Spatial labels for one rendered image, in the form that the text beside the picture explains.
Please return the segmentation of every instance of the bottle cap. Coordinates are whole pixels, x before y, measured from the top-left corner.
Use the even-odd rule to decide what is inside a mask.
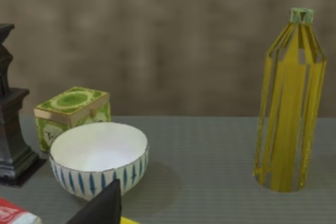
[[[291,8],[289,21],[297,24],[312,24],[314,11],[308,8]]]

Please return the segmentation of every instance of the yellow object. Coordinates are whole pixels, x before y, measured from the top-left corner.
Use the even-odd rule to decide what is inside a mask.
[[[266,55],[253,175],[271,190],[305,186],[326,59],[313,10],[292,8]]]
[[[111,121],[109,94],[73,87],[37,105],[34,116],[40,149],[46,152],[51,142],[70,128]]]
[[[140,224],[140,223],[121,217],[120,224]]]

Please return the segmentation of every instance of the bowl rim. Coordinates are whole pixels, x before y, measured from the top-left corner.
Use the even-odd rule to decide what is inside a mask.
[[[59,167],[61,167],[61,168],[63,168],[63,169],[66,169],[66,170],[69,170],[69,171],[72,171],[72,172],[76,172],[76,173],[90,173],[90,174],[99,173],[99,174],[101,174],[101,173],[104,173],[104,172],[111,172],[111,171],[114,171],[114,170],[121,169],[121,168],[124,168],[124,167],[126,167],[126,166],[129,166],[129,165],[131,165],[131,164],[137,162],[137,161],[140,160],[141,158],[143,158],[144,155],[148,154],[148,152],[149,152],[148,138],[147,138],[147,136],[146,136],[141,130],[139,130],[138,128],[136,128],[136,127],[134,127],[134,126],[131,126],[131,125],[128,125],[128,124],[124,124],[124,123],[114,123],[114,122],[96,122],[96,123],[113,123],[113,124],[119,124],[119,125],[126,125],[126,126],[128,126],[128,127],[131,127],[131,128],[134,128],[134,129],[138,130],[138,131],[145,137],[145,139],[146,139],[146,148],[145,148],[143,154],[142,154],[141,156],[139,156],[137,159],[135,159],[134,161],[132,161],[132,162],[129,162],[129,163],[125,164],[125,165],[122,165],[122,166],[119,166],[119,167],[115,167],[115,168],[111,168],[111,169],[105,169],[105,170],[100,170],[100,171],[76,170],[76,169],[69,168],[69,167],[66,167],[66,166],[64,166],[64,165],[61,165],[61,164],[57,163],[57,162],[55,161],[54,157],[52,156],[52,154],[51,154],[51,147],[52,147],[52,145],[54,144],[55,140],[59,137],[59,136],[57,136],[57,137],[51,142],[51,144],[50,144],[50,147],[49,147],[49,150],[48,150],[49,159],[50,159],[54,164],[57,164]]]

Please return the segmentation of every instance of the green box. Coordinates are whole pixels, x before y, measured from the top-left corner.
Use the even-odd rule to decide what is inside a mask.
[[[110,97],[103,91],[73,87],[34,108],[41,151],[64,131],[88,123],[110,122]]]

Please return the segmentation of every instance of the red can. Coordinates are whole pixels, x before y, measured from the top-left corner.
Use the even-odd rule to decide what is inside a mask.
[[[0,224],[42,224],[41,219],[0,198]]]

